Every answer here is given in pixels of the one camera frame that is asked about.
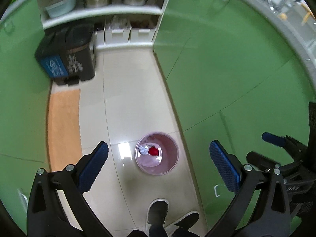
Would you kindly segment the steel kitchen sink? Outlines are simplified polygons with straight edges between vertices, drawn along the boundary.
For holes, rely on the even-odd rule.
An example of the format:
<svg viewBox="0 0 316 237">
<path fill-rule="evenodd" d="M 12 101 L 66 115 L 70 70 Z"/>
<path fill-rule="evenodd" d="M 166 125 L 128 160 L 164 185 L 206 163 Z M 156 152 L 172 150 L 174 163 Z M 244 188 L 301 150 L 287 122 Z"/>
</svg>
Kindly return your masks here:
<svg viewBox="0 0 316 237">
<path fill-rule="evenodd" d="M 315 42 L 315 16 L 302 2 L 295 0 L 264 0 L 278 15 L 285 13 L 288 22 L 307 45 Z"/>
</svg>

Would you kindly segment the orange floor mat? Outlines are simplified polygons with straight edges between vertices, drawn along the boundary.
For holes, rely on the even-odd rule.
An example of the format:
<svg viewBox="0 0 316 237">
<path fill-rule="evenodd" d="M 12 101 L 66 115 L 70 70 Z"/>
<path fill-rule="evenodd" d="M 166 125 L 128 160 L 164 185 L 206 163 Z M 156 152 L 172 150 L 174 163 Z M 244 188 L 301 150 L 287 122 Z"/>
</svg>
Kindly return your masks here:
<svg viewBox="0 0 316 237">
<path fill-rule="evenodd" d="M 60 171 L 69 164 L 76 164 L 82 157 L 79 100 L 79 89 L 50 95 L 47 143 L 52 171 Z"/>
</svg>

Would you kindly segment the right black shoe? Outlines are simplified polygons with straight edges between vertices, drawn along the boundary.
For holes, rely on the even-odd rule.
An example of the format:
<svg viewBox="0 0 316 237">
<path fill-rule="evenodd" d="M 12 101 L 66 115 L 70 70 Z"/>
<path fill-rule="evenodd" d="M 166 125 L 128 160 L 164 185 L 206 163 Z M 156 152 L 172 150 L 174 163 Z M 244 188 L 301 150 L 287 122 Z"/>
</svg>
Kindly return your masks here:
<svg viewBox="0 0 316 237">
<path fill-rule="evenodd" d="M 189 230 L 191 227 L 193 227 L 197 221 L 199 220 L 200 215 L 199 212 L 196 210 L 190 211 L 171 223 L 170 225 L 165 227 L 165 231 L 168 234 L 168 236 L 171 236 L 174 234 L 174 232 L 179 229 L 185 229 Z"/>
</svg>

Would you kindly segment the black shoe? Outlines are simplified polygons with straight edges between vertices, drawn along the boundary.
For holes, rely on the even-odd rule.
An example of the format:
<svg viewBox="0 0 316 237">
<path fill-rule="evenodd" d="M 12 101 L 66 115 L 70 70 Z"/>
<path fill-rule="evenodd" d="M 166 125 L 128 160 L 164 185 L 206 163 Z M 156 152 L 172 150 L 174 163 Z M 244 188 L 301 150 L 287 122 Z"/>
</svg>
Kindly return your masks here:
<svg viewBox="0 0 316 237">
<path fill-rule="evenodd" d="M 197 221 L 199 220 L 200 215 L 199 212 L 196 210 L 190 211 L 171 223 L 170 225 L 165 227 L 165 231 L 168 234 L 168 236 L 171 236 L 174 234 L 174 232 L 179 229 L 185 229 L 189 230 L 191 227 L 193 227 Z"/>
<path fill-rule="evenodd" d="M 153 200 L 148 206 L 146 217 L 146 231 L 150 230 L 152 225 L 164 226 L 166 223 L 166 216 L 169 211 L 169 201 L 164 198 L 157 198 Z"/>
</svg>

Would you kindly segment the pink round waste basket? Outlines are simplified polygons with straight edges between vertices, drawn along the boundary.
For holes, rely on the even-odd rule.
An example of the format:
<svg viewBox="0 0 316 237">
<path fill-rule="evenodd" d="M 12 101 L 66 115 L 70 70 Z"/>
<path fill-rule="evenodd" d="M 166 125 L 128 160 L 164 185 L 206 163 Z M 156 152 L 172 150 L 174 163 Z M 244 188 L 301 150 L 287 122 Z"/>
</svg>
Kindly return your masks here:
<svg viewBox="0 0 316 237">
<path fill-rule="evenodd" d="M 145 173 L 162 176 L 171 172 L 179 159 L 178 145 L 174 138 L 154 132 L 141 138 L 134 150 L 135 162 Z"/>
</svg>

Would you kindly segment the left black shoe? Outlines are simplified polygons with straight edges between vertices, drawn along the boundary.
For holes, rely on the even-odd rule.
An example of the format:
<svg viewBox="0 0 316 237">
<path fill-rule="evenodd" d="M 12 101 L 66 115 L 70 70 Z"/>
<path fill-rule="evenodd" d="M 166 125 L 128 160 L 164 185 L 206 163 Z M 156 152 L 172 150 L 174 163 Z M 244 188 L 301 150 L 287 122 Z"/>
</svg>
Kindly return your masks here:
<svg viewBox="0 0 316 237">
<path fill-rule="evenodd" d="M 169 211 L 169 201 L 164 198 L 157 198 L 153 200 L 148 206 L 146 217 L 146 231 L 150 230 L 152 225 L 164 226 L 166 223 L 166 216 Z"/>
</svg>

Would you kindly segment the yellow sponge holder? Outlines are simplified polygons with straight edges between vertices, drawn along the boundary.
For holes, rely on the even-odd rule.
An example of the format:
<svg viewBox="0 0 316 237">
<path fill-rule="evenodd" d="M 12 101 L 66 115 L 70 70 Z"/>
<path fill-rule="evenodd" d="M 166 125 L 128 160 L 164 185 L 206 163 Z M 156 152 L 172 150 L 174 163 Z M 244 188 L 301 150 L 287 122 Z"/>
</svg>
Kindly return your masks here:
<svg viewBox="0 0 316 237">
<path fill-rule="evenodd" d="M 285 13 L 278 14 L 278 17 L 285 22 L 288 20 L 288 16 Z"/>
</svg>

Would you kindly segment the black dual pedal bin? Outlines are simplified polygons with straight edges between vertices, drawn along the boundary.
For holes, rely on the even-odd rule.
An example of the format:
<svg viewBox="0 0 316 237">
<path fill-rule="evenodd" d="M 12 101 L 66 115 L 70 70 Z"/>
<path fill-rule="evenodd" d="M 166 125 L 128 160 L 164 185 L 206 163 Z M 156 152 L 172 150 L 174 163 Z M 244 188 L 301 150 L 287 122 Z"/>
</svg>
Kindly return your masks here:
<svg viewBox="0 0 316 237">
<path fill-rule="evenodd" d="M 92 24 L 79 24 L 45 35 L 35 58 L 59 86 L 76 85 L 95 76 Z"/>
</svg>

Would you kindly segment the white storage bin right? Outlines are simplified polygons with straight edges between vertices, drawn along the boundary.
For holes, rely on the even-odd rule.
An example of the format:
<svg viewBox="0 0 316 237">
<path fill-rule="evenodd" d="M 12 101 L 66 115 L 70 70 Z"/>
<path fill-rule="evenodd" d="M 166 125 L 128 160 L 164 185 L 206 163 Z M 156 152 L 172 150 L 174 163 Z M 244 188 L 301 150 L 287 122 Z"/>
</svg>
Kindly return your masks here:
<svg viewBox="0 0 316 237">
<path fill-rule="evenodd" d="M 148 19 L 131 21 L 131 43 L 147 43 L 153 40 L 157 27 Z"/>
</svg>

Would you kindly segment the white storage bin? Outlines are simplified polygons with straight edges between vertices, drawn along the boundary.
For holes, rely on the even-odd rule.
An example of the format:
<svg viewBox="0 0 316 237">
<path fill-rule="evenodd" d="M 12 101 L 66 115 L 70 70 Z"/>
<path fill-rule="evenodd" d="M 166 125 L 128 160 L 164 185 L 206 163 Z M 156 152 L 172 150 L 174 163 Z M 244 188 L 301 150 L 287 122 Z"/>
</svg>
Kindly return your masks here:
<svg viewBox="0 0 316 237">
<path fill-rule="evenodd" d="M 153 40 L 157 27 L 148 19 L 131 21 L 131 43 L 147 43 Z"/>
<path fill-rule="evenodd" d="M 128 18 L 113 16 L 105 25 L 104 40 L 106 44 L 127 43 L 131 31 Z"/>
</svg>

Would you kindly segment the white storage bin middle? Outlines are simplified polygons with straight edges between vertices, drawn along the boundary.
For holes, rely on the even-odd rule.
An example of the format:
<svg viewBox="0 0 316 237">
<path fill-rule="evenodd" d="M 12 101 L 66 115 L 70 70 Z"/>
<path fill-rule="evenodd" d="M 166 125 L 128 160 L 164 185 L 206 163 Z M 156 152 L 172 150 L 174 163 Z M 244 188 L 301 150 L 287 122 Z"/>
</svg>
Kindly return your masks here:
<svg viewBox="0 0 316 237">
<path fill-rule="evenodd" d="M 131 31 L 128 18 L 113 16 L 105 25 L 104 40 L 106 44 L 127 43 Z"/>
</svg>

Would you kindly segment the pale blue basin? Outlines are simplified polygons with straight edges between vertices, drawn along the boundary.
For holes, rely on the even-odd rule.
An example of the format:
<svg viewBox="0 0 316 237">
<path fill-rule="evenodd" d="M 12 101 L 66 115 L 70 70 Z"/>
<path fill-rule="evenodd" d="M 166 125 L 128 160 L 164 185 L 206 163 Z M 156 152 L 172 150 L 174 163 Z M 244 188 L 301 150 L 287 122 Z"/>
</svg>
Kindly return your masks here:
<svg viewBox="0 0 316 237">
<path fill-rule="evenodd" d="M 57 18 L 72 11 L 76 3 L 77 0 L 62 0 L 45 7 L 45 10 L 50 18 Z"/>
</svg>

